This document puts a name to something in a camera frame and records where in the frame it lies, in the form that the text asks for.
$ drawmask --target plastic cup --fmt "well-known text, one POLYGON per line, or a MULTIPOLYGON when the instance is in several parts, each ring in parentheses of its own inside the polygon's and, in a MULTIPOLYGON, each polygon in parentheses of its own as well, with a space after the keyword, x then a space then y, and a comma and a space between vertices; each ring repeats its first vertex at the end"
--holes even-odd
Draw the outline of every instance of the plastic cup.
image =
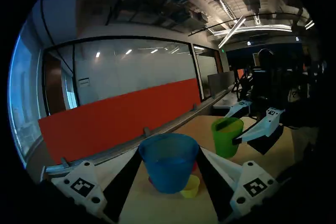
POLYGON ((183 134, 159 134, 139 146, 153 186, 163 193, 176 193, 187 184, 192 172, 197 142, 183 134))
POLYGON ((221 118, 211 125, 217 155, 230 158, 236 154, 238 145, 233 145, 232 139, 243 132, 243 127, 244 122, 233 117, 221 118))
POLYGON ((198 187, 200 186, 200 179, 195 175, 190 175, 185 188, 180 193, 185 198, 194 198, 197 195, 198 187))

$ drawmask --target desk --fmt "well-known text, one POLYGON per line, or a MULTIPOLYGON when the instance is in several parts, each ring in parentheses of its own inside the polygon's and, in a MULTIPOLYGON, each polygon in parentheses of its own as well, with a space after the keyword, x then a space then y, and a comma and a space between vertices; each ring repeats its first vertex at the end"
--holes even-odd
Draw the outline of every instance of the desk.
MULTIPOLYGON (((219 118, 221 117, 196 116, 174 133, 191 136, 199 145, 215 152, 211 124, 219 118)), ((243 117, 242 120, 244 129, 255 123, 255 120, 248 117, 243 117)), ((280 139, 264 156, 248 144, 242 143, 236 155, 230 160, 238 164, 254 160, 273 177, 276 177, 285 168, 294 164, 291 132, 288 128, 284 128, 280 139)), ((199 169, 194 174, 201 180, 199 193, 193 199, 184 199, 179 193, 172 195, 159 193, 148 182, 146 168, 141 163, 121 212, 119 223, 217 224, 217 215, 199 169)))

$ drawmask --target white wall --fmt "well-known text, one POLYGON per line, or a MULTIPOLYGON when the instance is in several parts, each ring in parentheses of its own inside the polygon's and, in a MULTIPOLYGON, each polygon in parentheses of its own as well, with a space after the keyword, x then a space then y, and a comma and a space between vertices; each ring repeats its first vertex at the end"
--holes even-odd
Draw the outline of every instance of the white wall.
MULTIPOLYGON (((55 44, 76 39, 76 0, 43 0, 43 11, 55 44)), ((41 18, 40 0, 34 5, 32 12, 40 39, 45 47, 51 46, 41 18)))
POLYGON ((98 36, 148 36, 173 39, 192 44, 202 45, 218 50, 217 44, 207 40, 206 32, 200 32, 192 36, 189 33, 181 33, 165 29, 162 27, 132 24, 132 23, 113 23, 108 26, 89 24, 78 38, 98 37, 98 36))

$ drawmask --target ceiling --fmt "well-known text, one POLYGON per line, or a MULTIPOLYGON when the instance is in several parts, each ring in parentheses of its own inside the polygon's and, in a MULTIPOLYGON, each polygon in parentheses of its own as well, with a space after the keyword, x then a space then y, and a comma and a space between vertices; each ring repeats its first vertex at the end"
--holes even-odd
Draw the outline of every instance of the ceiling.
MULTIPOLYGON (((203 32, 208 32, 211 40, 218 40, 223 36, 214 37, 212 32, 231 29, 235 24, 232 19, 244 16, 247 19, 242 27, 249 27, 259 25, 255 20, 259 17, 260 25, 286 24, 292 27, 293 34, 300 36, 314 34, 314 28, 305 30, 305 24, 310 21, 310 16, 300 0, 222 0, 222 2, 223 4, 220 0, 81 0, 78 18, 83 20, 101 16, 103 19, 101 25, 134 22, 162 26, 184 33, 214 26, 203 32)), ((287 35, 274 31, 245 32, 233 36, 231 42, 248 40, 248 36, 258 34, 287 35)))

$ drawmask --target black frame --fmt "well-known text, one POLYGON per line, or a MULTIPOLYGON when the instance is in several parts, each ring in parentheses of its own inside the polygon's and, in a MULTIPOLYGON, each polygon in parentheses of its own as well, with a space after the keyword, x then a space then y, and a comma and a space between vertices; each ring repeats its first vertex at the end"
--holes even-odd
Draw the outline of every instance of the black frame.
MULTIPOLYGON (((220 53, 218 50, 216 50, 216 49, 209 48, 209 47, 206 47, 206 46, 203 46, 203 45, 197 45, 197 44, 192 44, 192 45, 193 45, 193 46, 198 46, 198 47, 203 47, 203 48, 208 49, 208 50, 217 51, 218 54, 219 54, 219 56, 221 55, 221 53, 220 53)), ((222 59, 221 59, 221 57, 219 57, 219 61, 220 61, 220 63, 222 64, 222 68, 223 68, 223 63, 222 63, 222 59)), ((204 95, 204 99, 201 99, 201 101, 203 102, 203 101, 209 99, 210 97, 211 97, 211 95, 208 96, 208 97, 205 97, 205 95, 204 95)))
POLYGON ((77 81, 76 81, 76 67, 75 67, 75 45, 76 44, 81 44, 85 42, 94 42, 94 41, 101 41, 101 40, 117 40, 117 39, 138 39, 138 40, 156 40, 156 41, 164 41, 164 42, 173 42, 173 43, 179 43, 179 44, 184 44, 187 45, 189 48, 190 55, 192 57, 192 61, 194 63, 194 69, 195 69, 195 74, 196 74, 196 80, 197 80, 197 85, 198 85, 198 93, 199 93, 199 98, 200 101, 203 102, 204 100, 208 99, 202 99, 202 93, 201 93, 201 87, 200 87, 200 81, 199 81, 199 75, 197 72, 197 67, 196 67, 196 55, 194 55, 192 47, 194 44, 191 44, 189 42, 184 42, 184 41, 179 41, 179 40, 173 40, 173 39, 166 39, 166 38, 160 38, 160 37, 148 37, 148 36, 98 36, 98 37, 87 37, 87 38, 81 38, 77 40, 71 40, 67 41, 58 45, 54 45, 48 48, 45 48, 42 56, 42 94, 43 94, 43 101, 45 103, 45 110, 46 110, 46 115, 49 116, 49 108, 47 105, 47 97, 45 94, 45 66, 44 66, 44 58, 45 54, 47 52, 50 52, 52 50, 58 50, 59 48, 65 47, 65 46, 70 46, 72 45, 72 71, 73 71, 73 78, 72 78, 72 83, 73 83, 73 91, 75 93, 76 97, 76 102, 77 106, 80 106, 80 100, 79 100, 79 95, 78 95, 78 90, 77 90, 77 81))

